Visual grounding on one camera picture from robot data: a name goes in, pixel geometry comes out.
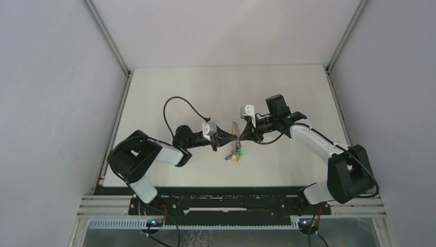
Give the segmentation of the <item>green tagged key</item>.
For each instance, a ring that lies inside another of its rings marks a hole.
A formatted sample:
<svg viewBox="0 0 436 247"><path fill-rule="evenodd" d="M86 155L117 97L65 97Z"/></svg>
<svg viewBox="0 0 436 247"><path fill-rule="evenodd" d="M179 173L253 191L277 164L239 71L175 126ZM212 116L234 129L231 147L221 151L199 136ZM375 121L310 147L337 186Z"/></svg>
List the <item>green tagged key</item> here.
<svg viewBox="0 0 436 247"><path fill-rule="evenodd" d="M237 157L240 158L242 156L242 147L238 147Z"/></svg>

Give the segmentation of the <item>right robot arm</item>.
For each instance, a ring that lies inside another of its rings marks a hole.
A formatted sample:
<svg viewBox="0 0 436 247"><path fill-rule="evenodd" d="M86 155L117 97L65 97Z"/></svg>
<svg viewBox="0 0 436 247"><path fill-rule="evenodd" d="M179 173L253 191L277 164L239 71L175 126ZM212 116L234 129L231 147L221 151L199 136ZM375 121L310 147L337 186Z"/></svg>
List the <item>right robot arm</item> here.
<svg viewBox="0 0 436 247"><path fill-rule="evenodd" d="M297 207L311 214L319 203L336 201L345 204L355 198L372 198L379 194L369 157L361 145L349 146L321 133L307 117L292 112L282 95L266 100L269 112L259 115L253 105L241 107L246 126L239 139L266 145L264 134L279 132L307 147L327 166L326 179L305 187L298 195Z"/></svg>

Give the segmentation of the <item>large metal keyring yellow handle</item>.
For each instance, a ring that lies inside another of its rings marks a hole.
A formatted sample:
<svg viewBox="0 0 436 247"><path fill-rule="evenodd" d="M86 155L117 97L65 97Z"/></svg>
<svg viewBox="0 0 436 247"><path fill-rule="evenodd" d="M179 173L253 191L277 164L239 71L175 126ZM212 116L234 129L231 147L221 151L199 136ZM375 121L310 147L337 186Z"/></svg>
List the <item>large metal keyring yellow handle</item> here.
<svg viewBox="0 0 436 247"><path fill-rule="evenodd" d="M235 121L232 121L232 134L237 137L237 140L233 141L232 143L232 155L240 154L240 149L242 147L241 141L238 139L240 136L240 128L238 124Z"/></svg>

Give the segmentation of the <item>yellow tagged key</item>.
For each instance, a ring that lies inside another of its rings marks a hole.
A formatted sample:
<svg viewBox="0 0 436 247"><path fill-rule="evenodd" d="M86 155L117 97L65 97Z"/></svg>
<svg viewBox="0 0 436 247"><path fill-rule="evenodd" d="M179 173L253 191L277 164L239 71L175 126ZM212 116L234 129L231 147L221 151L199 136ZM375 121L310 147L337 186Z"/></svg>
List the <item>yellow tagged key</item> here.
<svg viewBox="0 0 436 247"><path fill-rule="evenodd" d="M231 160L232 160L232 161L236 161L236 162L238 162L238 161L239 161L239 156L238 156L237 154L234 154L234 155L231 157Z"/></svg>

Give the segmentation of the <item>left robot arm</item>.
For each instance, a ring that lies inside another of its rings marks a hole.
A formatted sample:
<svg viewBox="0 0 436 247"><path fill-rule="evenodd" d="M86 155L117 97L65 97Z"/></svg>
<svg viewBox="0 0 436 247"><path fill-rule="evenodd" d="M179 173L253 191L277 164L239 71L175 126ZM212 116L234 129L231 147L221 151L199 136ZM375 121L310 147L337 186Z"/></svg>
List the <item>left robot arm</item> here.
<svg viewBox="0 0 436 247"><path fill-rule="evenodd" d="M172 144L165 143L136 130L111 150L106 158L112 172L120 178L141 201L141 208L153 215L160 210L161 201L157 189L147 177L148 169L155 163L166 163L174 167L184 166L192 157L189 149L211 146L213 151L238 140L238 136L228 133L209 123L203 129L193 132L187 125L179 126Z"/></svg>

